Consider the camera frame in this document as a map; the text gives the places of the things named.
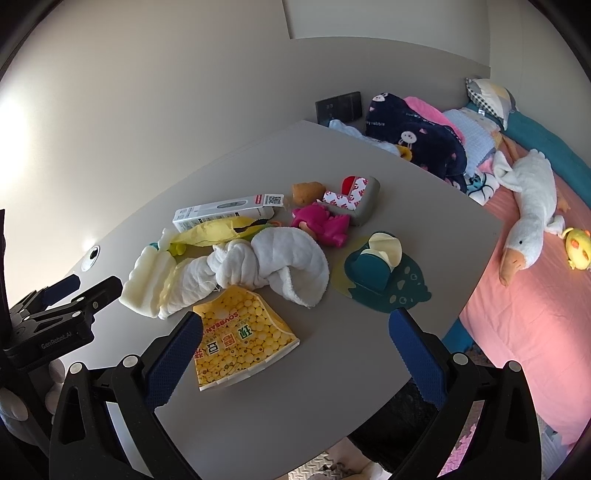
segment teal dinosaur placemat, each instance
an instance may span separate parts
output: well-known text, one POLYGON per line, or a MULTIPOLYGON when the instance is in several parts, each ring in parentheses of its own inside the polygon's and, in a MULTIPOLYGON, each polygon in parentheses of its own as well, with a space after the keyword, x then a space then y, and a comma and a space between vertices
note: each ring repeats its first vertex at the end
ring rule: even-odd
POLYGON ((404 252, 400 265, 394 268, 382 294, 356 284, 349 277, 353 277, 350 266, 363 250, 369 248, 368 240, 369 236, 354 239, 343 248, 342 256, 335 262, 330 275, 330 284, 335 290, 366 307, 384 313, 390 313, 399 307, 408 310, 419 302, 431 299, 421 268, 404 252))

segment pink blanket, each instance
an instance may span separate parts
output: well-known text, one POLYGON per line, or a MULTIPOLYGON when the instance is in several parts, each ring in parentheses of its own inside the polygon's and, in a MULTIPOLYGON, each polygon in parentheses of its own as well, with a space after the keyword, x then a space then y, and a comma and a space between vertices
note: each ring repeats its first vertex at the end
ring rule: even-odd
POLYGON ((464 137, 462 131, 451 123, 449 119, 435 107, 417 97, 406 97, 404 101, 411 109, 430 122, 450 127, 456 133, 462 144, 466 143, 466 137, 464 137))
MULTIPOLYGON (((555 177, 571 207, 566 226, 591 229, 591 210, 555 177)), ((504 187, 485 208, 504 220, 504 230, 460 320, 497 367, 521 363, 537 413, 573 443, 591 417, 591 272, 571 270, 564 241, 545 234, 540 259, 503 287, 502 247, 519 210, 504 187)))

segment stuffed toy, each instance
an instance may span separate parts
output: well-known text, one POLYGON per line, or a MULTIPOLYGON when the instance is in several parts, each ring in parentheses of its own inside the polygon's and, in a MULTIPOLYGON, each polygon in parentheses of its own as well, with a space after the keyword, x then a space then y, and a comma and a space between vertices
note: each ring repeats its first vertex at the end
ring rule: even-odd
POLYGON ((331 215, 317 202, 293 211, 291 226, 302 229, 314 240, 327 247, 342 247, 347 241, 349 215, 331 215))
POLYGON ((291 186, 293 202, 298 207, 305 207, 314 203, 316 200, 322 200, 325 192, 326 187, 318 181, 294 183, 291 186))
POLYGON ((572 270, 589 270, 591 268, 591 232, 579 228, 567 228, 560 238, 565 239, 566 254, 572 270))
POLYGON ((564 231, 564 218, 554 215, 556 184, 550 162, 542 152, 530 150, 511 167, 498 151, 492 169, 499 183, 514 192, 521 214, 509 231, 499 268, 499 280, 507 287, 519 270, 530 268, 538 260, 544 232, 560 235, 564 231))

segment floor mat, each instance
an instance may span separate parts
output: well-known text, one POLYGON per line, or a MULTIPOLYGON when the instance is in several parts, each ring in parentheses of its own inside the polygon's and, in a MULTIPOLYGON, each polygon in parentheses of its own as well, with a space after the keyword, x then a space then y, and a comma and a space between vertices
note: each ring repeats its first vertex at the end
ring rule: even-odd
POLYGON ((355 474, 353 471, 347 470, 341 463, 333 465, 329 454, 324 452, 305 465, 289 472, 287 476, 289 480, 308 480, 315 473, 322 473, 330 480, 342 480, 355 474))

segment wall outlet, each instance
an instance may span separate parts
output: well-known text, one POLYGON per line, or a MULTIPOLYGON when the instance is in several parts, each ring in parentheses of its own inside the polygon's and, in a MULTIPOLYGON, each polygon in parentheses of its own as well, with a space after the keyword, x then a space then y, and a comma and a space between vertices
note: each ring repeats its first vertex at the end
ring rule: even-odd
POLYGON ((352 122, 362 116, 361 93, 352 92, 316 102, 316 118, 320 125, 329 126, 331 120, 352 122))

